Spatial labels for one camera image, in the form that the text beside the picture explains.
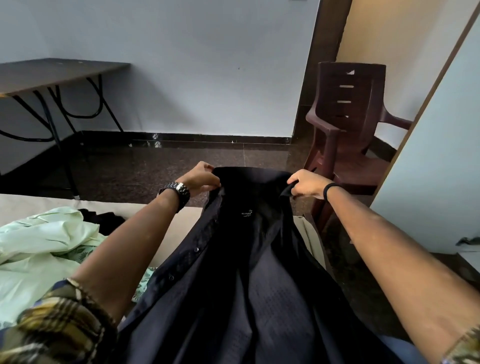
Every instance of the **forearm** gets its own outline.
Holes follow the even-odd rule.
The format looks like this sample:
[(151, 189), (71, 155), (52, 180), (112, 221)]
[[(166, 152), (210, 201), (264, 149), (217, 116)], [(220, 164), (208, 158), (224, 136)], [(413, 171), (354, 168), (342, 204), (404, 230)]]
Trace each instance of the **forearm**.
[(480, 323), (480, 295), (403, 231), (343, 189), (328, 200), (402, 325), (431, 363)]
[(72, 276), (117, 322), (131, 302), (178, 206), (177, 193), (165, 190), (111, 233)]

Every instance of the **tabletop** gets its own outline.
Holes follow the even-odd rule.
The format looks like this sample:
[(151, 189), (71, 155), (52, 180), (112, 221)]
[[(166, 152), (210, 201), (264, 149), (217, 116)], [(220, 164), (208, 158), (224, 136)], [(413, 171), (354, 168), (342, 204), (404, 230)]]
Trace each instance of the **tabletop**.
[(130, 63), (44, 58), (0, 63), (0, 97), (96, 76)]

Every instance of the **plaid sleeve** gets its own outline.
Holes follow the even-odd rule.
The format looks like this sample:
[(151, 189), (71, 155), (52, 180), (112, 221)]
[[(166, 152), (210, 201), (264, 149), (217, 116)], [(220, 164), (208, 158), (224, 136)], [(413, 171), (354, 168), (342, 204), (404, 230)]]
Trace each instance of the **plaid sleeve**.
[(0, 331), (0, 363), (102, 363), (116, 342), (113, 319), (66, 279)]
[(480, 327), (463, 335), (442, 360), (442, 364), (477, 363), (480, 363)]

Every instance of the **chair backrest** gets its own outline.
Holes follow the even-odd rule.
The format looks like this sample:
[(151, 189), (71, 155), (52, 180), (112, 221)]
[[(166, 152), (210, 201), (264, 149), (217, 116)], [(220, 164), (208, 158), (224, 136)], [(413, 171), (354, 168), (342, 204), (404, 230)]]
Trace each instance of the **chair backrest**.
[(315, 113), (344, 130), (358, 150), (368, 147), (380, 120), (385, 72), (383, 64), (318, 64)]

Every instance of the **plaid shirt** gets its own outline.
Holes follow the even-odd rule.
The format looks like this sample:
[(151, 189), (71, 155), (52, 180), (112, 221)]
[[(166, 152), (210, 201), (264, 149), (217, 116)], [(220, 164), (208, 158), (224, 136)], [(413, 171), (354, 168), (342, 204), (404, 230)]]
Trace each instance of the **plaid shirt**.
[(0, 363), (103, 363), (116, 342), (113, 320), (67, 279), (0, 331)]

